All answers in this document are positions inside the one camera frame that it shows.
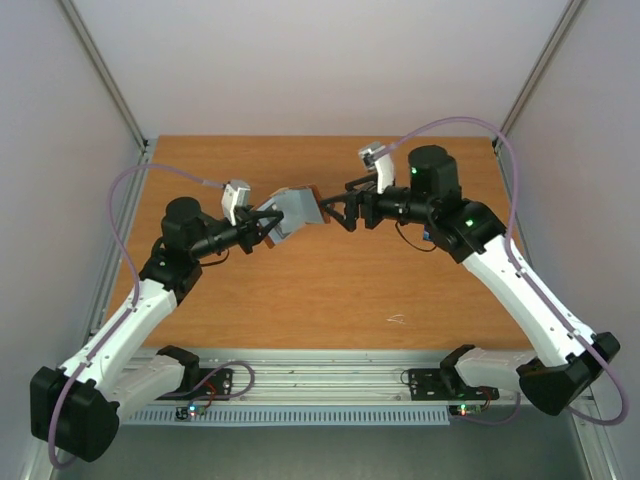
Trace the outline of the brown leather card holder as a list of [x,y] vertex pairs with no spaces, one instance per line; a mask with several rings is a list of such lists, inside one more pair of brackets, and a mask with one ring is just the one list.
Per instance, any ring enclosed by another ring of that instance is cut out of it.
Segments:
[[255,210],[259,212],[273,214],[279,211],[284,214],[264,239],[267,247],[274,248],[306,225],[327,224],[330,217],[321,210],[320,201],[321,195],[318,187],[314,184],[308,184],[281,188],[257,206]]

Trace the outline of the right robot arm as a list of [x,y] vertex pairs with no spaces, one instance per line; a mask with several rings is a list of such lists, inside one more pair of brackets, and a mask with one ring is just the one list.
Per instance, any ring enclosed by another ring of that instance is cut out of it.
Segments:
[[479,279],[532,346],[504,352],[465,344],[440,363],[444,390],[453,398],[474,387],[510,390],[551,416],[568,408],[619,352],[616,337],[594,333],[542,284],[493,211],[463,197],[456,161],[444,148],[427,145],[409,153],[407,187],[396,185],[393,162],[381,145],[360,156],[369,175],[322,200],[321,209],[349,232],[359,220],[368,229],[384,220],[423,226],[434,248]]

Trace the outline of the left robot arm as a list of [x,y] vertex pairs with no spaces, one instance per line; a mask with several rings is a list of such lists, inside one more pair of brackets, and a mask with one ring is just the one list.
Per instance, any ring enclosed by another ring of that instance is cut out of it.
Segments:
[[134,286],[98,333],[61,366],[40,368],[30,382],[31,432],[46,442],[49,459],[65,451],[91,462],[105,453],[123,421],[161,398],[189,398],[203,384],[197,355],[161,348],[151,362],[128,376],[123,368],[154,328],[191,292],[202,275],[202,258],[234,246],[251,253],[283,219],[270,207],[238,207],[233,220],[202,212],[192,197],[166,207],[162,235]]

